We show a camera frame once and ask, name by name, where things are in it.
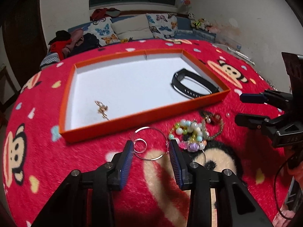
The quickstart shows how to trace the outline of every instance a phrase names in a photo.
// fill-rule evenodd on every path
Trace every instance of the wristband strap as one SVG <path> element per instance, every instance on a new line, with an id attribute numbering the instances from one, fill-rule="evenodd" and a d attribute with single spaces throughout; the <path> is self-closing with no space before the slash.
<path id="1" fill-rule="evenodd" d="M 172 77 L 172 85 L 175 86 L 179 91 L 181 91 L 182 93 L 184 93 L 185 95 L 187 95 L 191 98 L 207 96 L 208 94 L 206 94 L 206 95 L 200 94 L 200 93 L 197 93 L 197 92 L 187 88 L 186 86 L 184 86 L 181 83 L 181 80 L 183 80 L 185 76 L 196 80 L 197 82 L 199 82 L 200 84 L 205 86 L 207 89 L 209 89 L 209 91 L 212 94 L 219 92 L 219 87 L 214 86 L 212 83 L 210 83 L 206 79 L 202 78 L 201 76 L 197 75 L 196 73 L 190 72 L 190 71 L 186 70 L 185 68 L 183 68 L 180 71 L 176 72 L 174 74 L 174 76 Z"/>

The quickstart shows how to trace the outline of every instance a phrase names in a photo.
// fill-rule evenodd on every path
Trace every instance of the black cable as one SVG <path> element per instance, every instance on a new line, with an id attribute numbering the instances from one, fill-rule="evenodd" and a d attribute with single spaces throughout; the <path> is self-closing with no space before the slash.
<path id="1" fill-rule="evenodd" d="M 288 219 L 288 220 L 292 220 L 292 218 L 289 218 L 289 217 L 286 217 L 282 211 L 280 210 L 280 207 L 279 207 L 279 204 L 278 204 L 278 200 L 277 200 L 277 195 L 276 195 L 276 181 L 277 181 L 277 177 L 280 173 L 280 171 L 282 170 L 282 168 L 286 165 L 286 163 L 291 160 L 293 157 L 296 156 L 296 153 L 293 154 L 291 157 L 289 157 L 279 168 L 279 170 L 277 171 L 276 175 L 275 175 L 275 180 L 274 180 L 274 196 L 275 196 L 275 202 L 276 202 L 276 207 L 277 207 L 277 210 L 279 211 L 280 215 L 285 218 L 285 219 Z"/>

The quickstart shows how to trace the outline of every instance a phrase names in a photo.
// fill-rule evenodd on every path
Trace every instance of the screw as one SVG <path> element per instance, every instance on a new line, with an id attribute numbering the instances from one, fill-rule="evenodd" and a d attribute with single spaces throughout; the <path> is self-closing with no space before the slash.
<path id="1" fill-rule="evenodd" d="M 224 174 L 227 176 L 230 176 L 230 175 L 232 175 L 232 171 L 230 169 L 225 169 Z"/>
<path id="2" fill-rule="evenodd" d="M 76 177 L 76 176 L 78 176 L 80 174 L 80 171 L 79 170 L 73 170 L 72 172 L 71 172 L 71 175 L 73 176 L 73 177 Z"/>
<path id="3" fill-rule="evenodd" d="M 114 164 L 112 162 L 107 162 L 107 163 L 105 163 L 104 166 L 105 166 L 105 168 L 110 169 L 114 166 Z"/>
<path id="4" fill-rule="evenodd" d="M 197 162 L 190 162 L 189 163 L 189 165 L 190 165 L 190 167 L 192 167 L 192 168 L 197 168 L 198 166 L 199 166 L 199 164 L 197 163 Z"/>

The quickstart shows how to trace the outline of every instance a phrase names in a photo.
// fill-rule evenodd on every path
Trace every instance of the white tray bottom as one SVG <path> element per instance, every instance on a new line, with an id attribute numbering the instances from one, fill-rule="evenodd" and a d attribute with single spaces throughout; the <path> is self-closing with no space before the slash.
<path id="1" fill-rule="evenodd" d="M 217 86 L 182 54 L 126 57 L 78 68 L 70 89 L 65 129 L 106 122 L 98 114 L 95 100 L 108 106 L 106 114 L 110 120 L 189 100 L 171 86 L 173 74 L 182 68 Z M 182 83 L 198 93 L 209 94 L 192 79 Z"/>

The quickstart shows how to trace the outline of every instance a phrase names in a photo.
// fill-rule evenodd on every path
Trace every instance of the metal ring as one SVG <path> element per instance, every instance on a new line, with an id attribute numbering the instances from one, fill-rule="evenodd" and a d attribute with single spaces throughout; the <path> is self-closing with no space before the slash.
<path id="1" fill-rule="evenodd" d="M 145 140 L 143 140 L 142 138 L 137 138 L 137 139 L 134 141 L 134 145 L 136 144 L 137 141 L 142 141 L 142 142 L 145 143 L 145 148 L 144 148 L 142 151 L 138 152 L 138 151 L 136 151 L 136 150 L 134 149 L 134 152 L 136 152 L 136 153 L 138 153 L 138 154 L 141 154 L 141 153 L 145 152 L 145 150 L 147 149 L 147 143 L 146 143 Z"/>
<path id="2" fill-rule="evenodd" d="M 144 130 L 144 129 L 153 129 L 153 130 L 156 130 L 156 131 L 160 132 L 160 133 L 165 137 L 165 140 L 166 140 L 166 153 L 169 152 L 169 141 L 168 141 L 166 135 L 165 135 L 161 130 L 159 130 L 159 129 L 157 129 L 157 128 L 154 128 L 154 127 L 145 126 L 145 127 L 141 127 L 141 128 L 139 128 L 139 129 L 137 129 L 137 130 L 134 132 L 134 134 L 131 136 L 131 140 L 134 141 L 134 135 L 135 135 L 136 133 L 138 133 L 139 131 Z M 140 157 L 139 155 L 137 155 L 136 152 L 135 152 L 134 154 L 135 154 L 135 156 L 137 156 L 138 158 L 140 158 L 140 159 L 142 159 L 142 160 L 147 160 L 147 161 L 158 160 L 158 159 L 162 158 L 163 155 L 164 155 L 164 154 L 161 154 L 160 156 L 158 156 L 158 157 L 156 157 L 156 158 L 153 158 L 153 159 L 146 159 L 146 158 L 143 158 L 143 157 Z"/>
<path id="3" fill-rule="evenodd" d="M 202 150 L 202 152 L 203 152 L 203 154 L 204 154 L 204 165 L 203 165 L 203 166 L 205 166 L 205 164 L 206 164 L 206 155 L 205 155 L 204 150 Z"/>

